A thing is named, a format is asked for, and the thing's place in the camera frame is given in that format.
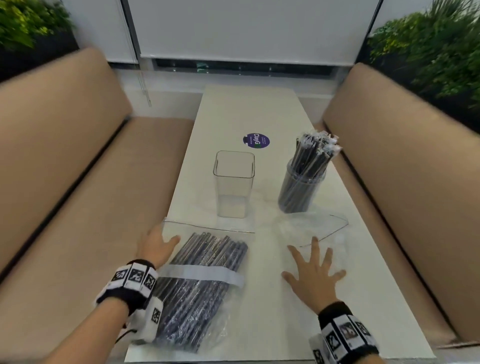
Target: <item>grassy plant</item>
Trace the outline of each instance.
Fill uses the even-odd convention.
[[[479,5],[472,0],[433,0],[425,12],[387,22],[369,40],[371,58],[403,54],[416,66],[419,92],[446,97],[473,91],[480,107]]]
[[[36,36],[69,30],[72,23],[62,3],[44,0],[0,0],[0,46],[32,48]]]

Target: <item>table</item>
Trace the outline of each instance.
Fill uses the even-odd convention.
[[[295,93],[289,89],[209,85],[203,95],[181,168],[168,219],[194,225],[254,231],[249,244],[246,285],[228,336],[201,354],[166,351],[152,345],[131,346],[125,362],[304,361],[312,360],[308,338],[319,332],[316,316],[293,296],[281,279],[294,269],[284,244],[273,232],[282,215],[277,197],[295,138],[312,129]],[[261,133],[270,145],[243,143]],[[246,219],[216,215],[212,174],[219,150],[255,154],[252,210]],[[348,274],[337,285],[339,298],[364,322],[385,359],[435,358],[375,242],[333,164],[314,203],[343,213],[348,244]]]

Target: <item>white tape strip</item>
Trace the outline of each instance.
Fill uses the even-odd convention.
[[[196,280],[218,280],[234,286],[243,287],[243,276],[226,267],[166,265],[158,271],[159,277],[184,278]]]

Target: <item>beige bench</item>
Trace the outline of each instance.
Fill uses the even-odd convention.
[[[104,56],[85,49],[0,85],[0,362],[44,357],[89,314],[142,233],[168,212],[191,120],[131,118]]]
[[[480,135],[363,64],[324,122],[344,147],[338,173],[429,343],[480,341]]]

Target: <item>bundle of straws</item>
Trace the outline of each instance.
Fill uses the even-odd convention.
[[[245,242],[210,233],[194,233],[170,264],[227,267],[237,271],[247,253]],[[156,343],[197,352],[229,284],[178,278],[159,278],[154,295],[163,301]]]
[[[342,150],[337,142],[336,135],[325,131],[304,133],[297,139],[297,149],[278,197],[282,211],[292,213],[308,210],[324,178],[328,162]]]

